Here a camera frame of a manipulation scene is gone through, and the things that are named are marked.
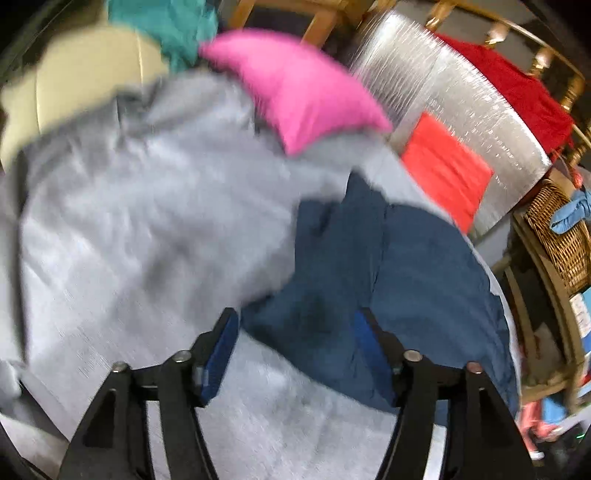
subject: navy blue cloth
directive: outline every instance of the navy blue cloth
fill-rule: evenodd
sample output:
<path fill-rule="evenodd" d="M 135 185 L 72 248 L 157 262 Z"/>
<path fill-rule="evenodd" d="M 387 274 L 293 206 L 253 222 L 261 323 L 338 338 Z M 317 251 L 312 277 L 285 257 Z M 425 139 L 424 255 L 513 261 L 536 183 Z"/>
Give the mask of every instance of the navy blue cloth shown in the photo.
<path fill-rule="evenodd" d="M 389 205 L 358 174 L 340 203 L 300 203 L 295 272 L 242 309 L 242 326 L 312 379 L 367 406 L 378 393 L 353 321 L 370 307 L 380 326 L 433 362 L 479 362 L 512 414 L 519 406 L 501 299 L 462 234 L 424 210 Z M 446 406 L 436 422 L 446 424 Z"/>

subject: red cushion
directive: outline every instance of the red cushion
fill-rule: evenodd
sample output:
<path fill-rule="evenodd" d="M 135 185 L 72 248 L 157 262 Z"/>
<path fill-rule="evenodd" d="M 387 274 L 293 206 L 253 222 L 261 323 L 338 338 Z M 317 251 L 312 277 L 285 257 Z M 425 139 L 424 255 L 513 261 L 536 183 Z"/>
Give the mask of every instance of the red cushion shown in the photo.
<path fill-rule="evenodd" d="M 569 141 L 573 119 L 542 83 L 482 45 L 437 35 L 461 53 L 491 82 L 521 117 L 546 153 Z"/>
<path fill-rule="evenodd" d="M 488 163 L 423 113 L 402 155 L 419 186 L 468 233 L 493 175 Z"/>

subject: pink pillow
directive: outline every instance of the pink pillow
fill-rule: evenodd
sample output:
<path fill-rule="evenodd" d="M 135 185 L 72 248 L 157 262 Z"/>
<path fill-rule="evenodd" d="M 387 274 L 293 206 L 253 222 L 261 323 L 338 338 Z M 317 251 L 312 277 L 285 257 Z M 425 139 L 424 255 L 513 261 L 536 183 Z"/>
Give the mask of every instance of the pink pillow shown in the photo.
<path fill-rule="evenodd" d="M 344 129 L 392 130 L 380 105 L 358 80 L 297 37 L 235 30 L 202 45 L 199 54 L 240 77 L 259 113 L 279 132 L 287 155 Z"/>

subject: gray blanket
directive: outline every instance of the gray blanket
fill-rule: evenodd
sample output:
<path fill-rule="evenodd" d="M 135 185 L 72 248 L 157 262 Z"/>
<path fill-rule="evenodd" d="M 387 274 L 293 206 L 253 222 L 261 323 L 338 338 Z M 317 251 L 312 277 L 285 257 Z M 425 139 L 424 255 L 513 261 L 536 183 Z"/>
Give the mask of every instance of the gray blanket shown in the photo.
<path fill-rule="evenodd" d="M 390 202 L 446 218 L 380 138 L 340 134 L 287 159 L 253 118 L 237 83 L 191 72 L 40 138 L 3 179 L 1 358 L 67 437 L 113 362 L 160 363 L 224 307 L 280 288 L 294 268 L 300 199 L 340 200 L 352 167 Z M 150 409 L 154 464 L 166 478 Z M 200 419 L 222 480 L 371 479 L 395 423 L 244 333 Z M 443 438 L 436 427 L 429 478 Z"/>

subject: teal cloth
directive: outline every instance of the teal cloth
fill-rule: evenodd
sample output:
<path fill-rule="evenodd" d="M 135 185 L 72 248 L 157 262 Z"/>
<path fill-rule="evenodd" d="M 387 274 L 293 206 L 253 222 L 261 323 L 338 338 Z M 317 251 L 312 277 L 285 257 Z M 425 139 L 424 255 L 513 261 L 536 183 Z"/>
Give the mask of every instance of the teal cloth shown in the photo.
<path fill-rule="evenodd" d="M 109 22 L 126 24 L 160 43 L 171 72 L 195 65 L 199 45 L 217 33 L 217 15 L 205 0 L 106 0 Z"/>

